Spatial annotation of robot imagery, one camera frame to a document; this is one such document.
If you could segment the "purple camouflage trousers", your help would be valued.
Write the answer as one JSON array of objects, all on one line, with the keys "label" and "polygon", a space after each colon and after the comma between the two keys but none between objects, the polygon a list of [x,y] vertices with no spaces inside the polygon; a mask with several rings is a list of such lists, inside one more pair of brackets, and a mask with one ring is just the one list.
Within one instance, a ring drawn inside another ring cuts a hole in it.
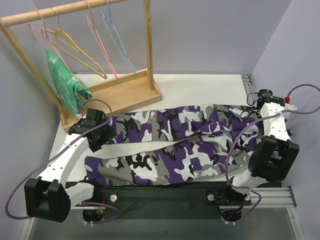
[{"label": "purple camouflage trousers", "polygon": [[208,180],[245,165],[264,131],[243,105],[190,105],[112,117],[109,144],[169,142],[168,146],[114,158],[87,156],[89,180],[105,187],[155,186]]}]

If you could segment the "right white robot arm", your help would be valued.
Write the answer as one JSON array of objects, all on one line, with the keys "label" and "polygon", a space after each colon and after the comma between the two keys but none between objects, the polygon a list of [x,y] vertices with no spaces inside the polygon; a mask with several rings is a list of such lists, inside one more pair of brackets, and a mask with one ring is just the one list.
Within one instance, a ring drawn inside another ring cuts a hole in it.
[{"label": "right white robot arm", "polygon": [[263,137],[250,156],[247,169],[232,178],[229,187],[222,190],[221,197],[233,204],[241,194],[274,181],[282,181],[295,161],[300,147],[293,143],[286,128],[285,119],[296,106],[284,99],[257,101],[256,105],[263,124]]}]

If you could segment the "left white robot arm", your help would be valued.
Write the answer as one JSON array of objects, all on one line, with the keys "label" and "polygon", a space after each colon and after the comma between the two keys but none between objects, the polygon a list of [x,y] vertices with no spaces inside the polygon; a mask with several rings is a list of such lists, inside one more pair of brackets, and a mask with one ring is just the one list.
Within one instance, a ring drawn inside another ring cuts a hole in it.
[{"label": "left white robot arm", "polygon": [[89,108],[86,116],[69,128],[55,159],[37,178],[29,178],[24,184],[29,217],[62,223],[72,207],[83,202],[91,206],[100,203],[102,184],[97,180],[84,179],[70,187],[66,183],[87,149],[94,153],[116,135],[107,121],[103,111]]}]

